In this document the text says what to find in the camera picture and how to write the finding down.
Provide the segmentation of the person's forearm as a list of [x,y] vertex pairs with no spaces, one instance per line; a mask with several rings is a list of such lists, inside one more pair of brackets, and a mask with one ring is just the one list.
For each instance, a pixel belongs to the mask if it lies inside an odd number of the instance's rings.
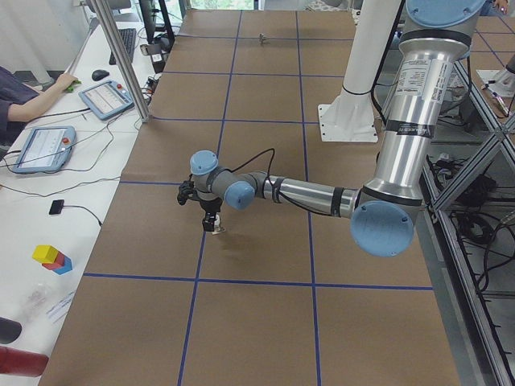
[[58,89],[49,88],[23,105],[12,104],[8,108],[8,121],[28,123],[44,115],[61,97]]

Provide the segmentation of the person's hand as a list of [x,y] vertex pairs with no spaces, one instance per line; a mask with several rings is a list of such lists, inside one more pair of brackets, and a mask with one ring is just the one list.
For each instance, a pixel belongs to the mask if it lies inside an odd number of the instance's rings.
[[68,73],[63,73],[59,75],[53,86],[55,89],[61,92],[66,92],[70,87],[78,82],[80,81],[75,76],[72,76]]

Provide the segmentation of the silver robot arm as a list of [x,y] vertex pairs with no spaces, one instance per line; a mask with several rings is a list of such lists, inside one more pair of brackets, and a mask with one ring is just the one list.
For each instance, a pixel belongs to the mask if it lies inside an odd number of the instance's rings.
[[451,71],[470,52],[480,1],[405,1],[402,63],[390,96],[373,177],[359,189],[332,187],[266,171],[238,174],[201,150],[190,160],[191,178],[178,201],[199,202],[205,231],[216,229],[223,205],[247,208],[255,198],[291,203],[322,216],[347,217],[356,244],[369,254],[394,257],[414,237],[422,208],[419,178],[442,108]]

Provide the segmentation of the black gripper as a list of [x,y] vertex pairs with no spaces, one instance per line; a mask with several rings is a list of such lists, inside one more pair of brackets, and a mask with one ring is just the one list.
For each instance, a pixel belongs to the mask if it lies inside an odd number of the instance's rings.
[[202,219],[202,226],[205,232],[213,232],[214,231],[214,217],[216,215],[216,228],[220,227],[220,215],[217,213],[220,212],[220,199],[216,198],[213,200],[204,200],[200,201],[200,206],[202,209],[208,214]]

